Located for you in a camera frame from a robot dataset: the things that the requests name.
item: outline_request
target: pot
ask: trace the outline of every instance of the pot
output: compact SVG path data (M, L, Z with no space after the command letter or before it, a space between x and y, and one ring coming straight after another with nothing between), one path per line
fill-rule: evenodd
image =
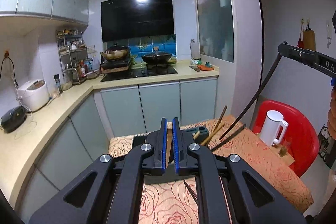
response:
M124 58L128 55L128 53L128 47L114 44L114 46L109 47L105 52L103 52L102 55L106 60L114 60Z
M153 52L146 54L141 58L149 65L159 65L167 63L171 58L171 55L172 54L168 52Z

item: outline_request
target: silver screw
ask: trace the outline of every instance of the silver screw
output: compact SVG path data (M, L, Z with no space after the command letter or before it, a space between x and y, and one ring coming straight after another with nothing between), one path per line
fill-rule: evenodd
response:
M143 145L141 145L141 149L143 151L148 151L151 150L152 146L149 143L144 143Z
M236 154L232 154L230 155L229 159L232 161L232 162L238 162L240 161L240 157Z
M100 156L101 162L109 162L111 160L111 156L109 154L104 154Z
M189 148L190 148L191 150L193 150L193 151L196 151L196 150L199 150L200 145L199 145L198 143L191 143L191 144L189 145Z

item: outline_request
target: white rice cooker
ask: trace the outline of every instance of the white rice cooker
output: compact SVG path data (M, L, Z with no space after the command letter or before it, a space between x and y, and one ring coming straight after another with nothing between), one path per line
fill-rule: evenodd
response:
M17 89L17 95L23 105L36 111L49 101L48 88L44 80L33 80L24 83Z

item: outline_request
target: glass cup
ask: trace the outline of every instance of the glass cup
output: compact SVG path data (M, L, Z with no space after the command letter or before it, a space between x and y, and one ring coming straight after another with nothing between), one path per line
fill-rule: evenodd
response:
M290 148L292 144L292 137L287 137L283 143L282 143L282 146L280 148L280 151L279 151L279 155L280 157L283 157L284 155L286 155L288 149Z

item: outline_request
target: white electric kettle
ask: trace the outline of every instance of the white electric kettle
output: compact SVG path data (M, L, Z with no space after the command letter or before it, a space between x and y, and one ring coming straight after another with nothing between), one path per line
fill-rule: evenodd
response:
M280 127L283 129L279 139L277 139ZM284 120L284 116L280 112L269 110L267 111L266 119L260 132L260 139L268 146L271 146L273 143L279 144L285 135L287 127L288 122Z

